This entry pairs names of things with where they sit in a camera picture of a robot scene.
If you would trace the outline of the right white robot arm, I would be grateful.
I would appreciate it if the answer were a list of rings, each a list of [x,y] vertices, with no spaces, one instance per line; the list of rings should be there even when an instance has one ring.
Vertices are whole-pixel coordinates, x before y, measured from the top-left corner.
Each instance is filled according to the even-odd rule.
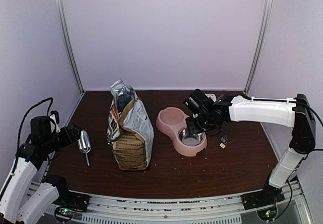
[[[259,193],[262,204],[270,204],[288,179],[316,147],[316,120],[307,97],[257,98],[223,94],[216,100],[195,89],[183,101],[192,115],[186,119],[190,134],[219,130],[224,123],[256,122],[263,127],[279,157]]]

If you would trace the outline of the dog food bag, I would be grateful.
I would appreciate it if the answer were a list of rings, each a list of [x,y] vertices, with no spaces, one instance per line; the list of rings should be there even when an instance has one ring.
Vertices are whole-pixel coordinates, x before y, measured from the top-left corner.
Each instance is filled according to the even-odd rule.
[[[142,100],[122,79],[111,86],[113,96],[106,140],[121,171],[144,171],[151,160],[154,130]]]

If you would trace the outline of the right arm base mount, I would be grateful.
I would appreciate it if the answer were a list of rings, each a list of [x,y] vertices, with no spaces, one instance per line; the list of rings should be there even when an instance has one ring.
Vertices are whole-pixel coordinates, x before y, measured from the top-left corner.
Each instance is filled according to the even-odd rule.
[[[283,194],[264,197],[261,191],[243,194],[241,196],[245,210],[255,209],[262,221],[272,221],[278,216],[277,204],[285,200]]]

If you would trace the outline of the pink double pet bowl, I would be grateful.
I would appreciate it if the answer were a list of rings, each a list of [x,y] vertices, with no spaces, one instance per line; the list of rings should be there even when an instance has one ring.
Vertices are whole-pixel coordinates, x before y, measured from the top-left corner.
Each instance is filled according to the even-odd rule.
[[[184,145],[178,135],[179,132],[187,128],[186,126],[186,115],[181,109],[176,107],[167,107],[162,109],[156,119],[157,129],[167,135],[172,143],[174,149],[181,155],[186,157],[194,157],[202,150],[207,147],[207,138],[205,135],[205,140],[197,146],[186,146]]]

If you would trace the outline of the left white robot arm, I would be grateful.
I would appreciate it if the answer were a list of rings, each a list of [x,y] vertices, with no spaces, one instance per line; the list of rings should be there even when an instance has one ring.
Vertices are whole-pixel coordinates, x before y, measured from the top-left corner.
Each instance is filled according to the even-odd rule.
[[[59,128],[56,116],[39,116],[30,121],[27,142],[18,147],[12,170],[1,189],[1,218],[17,221],[18,209],[27,188],[49,154],[81,138],[82,128],[68,124]]]

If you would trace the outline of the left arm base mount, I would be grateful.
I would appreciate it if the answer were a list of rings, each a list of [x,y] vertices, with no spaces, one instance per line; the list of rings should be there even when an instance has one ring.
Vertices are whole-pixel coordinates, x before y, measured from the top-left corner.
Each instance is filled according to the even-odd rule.
[[[87,194],[69,192],[69,199],[59,198],[45,213],[52,214],[61,223],[66,223],[88,211],[90,196]]]

